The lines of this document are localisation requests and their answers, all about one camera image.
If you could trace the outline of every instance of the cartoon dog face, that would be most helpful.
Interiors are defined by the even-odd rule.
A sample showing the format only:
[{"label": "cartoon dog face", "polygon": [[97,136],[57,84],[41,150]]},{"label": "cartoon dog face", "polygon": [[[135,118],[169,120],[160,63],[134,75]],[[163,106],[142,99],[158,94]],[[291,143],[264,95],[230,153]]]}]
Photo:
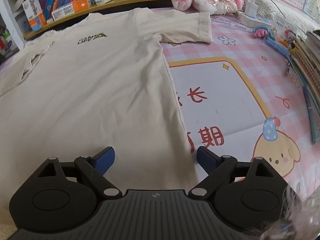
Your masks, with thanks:
[{"label": "cartoon dog face", "polygon": [[253,151],[254,157],[263,157],[282,176],[288,175],[295,162],[300,161],[300,150],[295,142],[283,132],[277,130],[278,138],[267,141],[261,134]]}]

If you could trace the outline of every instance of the yellow border frame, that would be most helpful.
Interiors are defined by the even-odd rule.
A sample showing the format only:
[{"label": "yellow border frame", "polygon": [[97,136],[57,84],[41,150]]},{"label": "yellow border frame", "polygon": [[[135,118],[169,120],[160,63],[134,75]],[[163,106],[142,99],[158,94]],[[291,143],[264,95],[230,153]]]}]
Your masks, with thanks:
[{"label": "yellow border frame", "polygon": [[182,67],[187,65],[197,65],[197,64],[203,64],[203,63],[215,63],[215,62],[227,62],[229,63],[233,69],[238,73],[238,75],[241,77],[242,81],[245,83],[247,88],[249,89],[252,96],[257,101],[257,104],[259,105],[261,111],[263,112],[265,118],[273,117],[271,115],[271,112],[269,108],[267,107],[266,103],[262,100],[262,97],[257,92],[257,89],[254,87],[254,85],[251,83],[250,79],[246,76],[246,74],[242,71],[242,69],[239,67],[236,61],[234,61],[231,58],[227,57],[208,57],[208,58],[195,58],[195,59],[187,59],[187,60],[181,60],[181,61],[172,61],[169,62],[169,67]]}]

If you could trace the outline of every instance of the white and orange box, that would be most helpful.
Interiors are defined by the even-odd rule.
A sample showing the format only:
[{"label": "white and orange box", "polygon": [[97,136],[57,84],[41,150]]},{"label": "white and orange box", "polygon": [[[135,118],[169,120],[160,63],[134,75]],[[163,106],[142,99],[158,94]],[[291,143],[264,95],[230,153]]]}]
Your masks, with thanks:
[{"label": "white and orange box", "polygon": [[25,0],[22,6],[33,31],[38,31],[47,24],[39,0]]},{"label": "white and orange box", "polygon": [[75,0],[52,12],[52,18],[56,21],[70,14],[88,9],[91,6],[90,0]]}]

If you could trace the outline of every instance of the cartoon dog ear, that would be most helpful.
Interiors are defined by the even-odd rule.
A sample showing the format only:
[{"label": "cartoon dog ear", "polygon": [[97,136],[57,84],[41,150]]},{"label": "cartoon dog ear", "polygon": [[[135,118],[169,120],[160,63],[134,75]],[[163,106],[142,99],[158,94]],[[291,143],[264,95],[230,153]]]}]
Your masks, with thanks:
[{"label": "cartoon dog ear", "polygon": [[290,157],[295,161],[295,162],[299,162],[300,161],[300,150],[298,148],[298,146],[296,145],[296,143],[290,138],[288,137],[289,140],[289,148],[288,148],[288,153],[290,155]]}]

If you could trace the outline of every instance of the wooden shelf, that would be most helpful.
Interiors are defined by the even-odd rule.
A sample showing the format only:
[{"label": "wooden shelf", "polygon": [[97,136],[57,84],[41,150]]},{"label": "wooden shelf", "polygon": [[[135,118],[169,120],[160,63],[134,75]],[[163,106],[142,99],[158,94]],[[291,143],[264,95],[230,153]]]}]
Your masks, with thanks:
[{"label": "wooden shelf", "polygon": [[125,5],[125,4],[131,4],[131,3],[137,3],[137,2],[146,2],[146,1],[157,1],[157,0],[112,0],[106,4],[103,4],[103,5],[96,5],[96,4],[93,4],[91,5],[88,9],[86,10],[83,10],[81,12],[77,12],[77,13],[74,13],[74,14],[71,14],[71,15],[68,15],[62,19],[59,19],[57,21],[54,21],[52,23],[49,23],[45,26],[43,26],[39,31],[29,31],[29,32],[26,32],[23,37],[25,40],[29,40],[31,39],[32,37],[40,34],[40,33],[43,33],[44,31],[50,29],[51,27],[55,26],[55,25],[58,25],[60,23],[63,23],[63,22],[66,22],[70,19],[73,19],[73,18],[76,18],[78,16],[81,16],[81,15],[85,15],[85,14],[88,14],[88,13],[92,13],[92,12],[96,12],[96,11],[99,11],[99,10],[102,10],[102,9],[106,9],[106,8],[111,8],[111,7],[115,7],[115,6],[119,6],[119,5]]}]

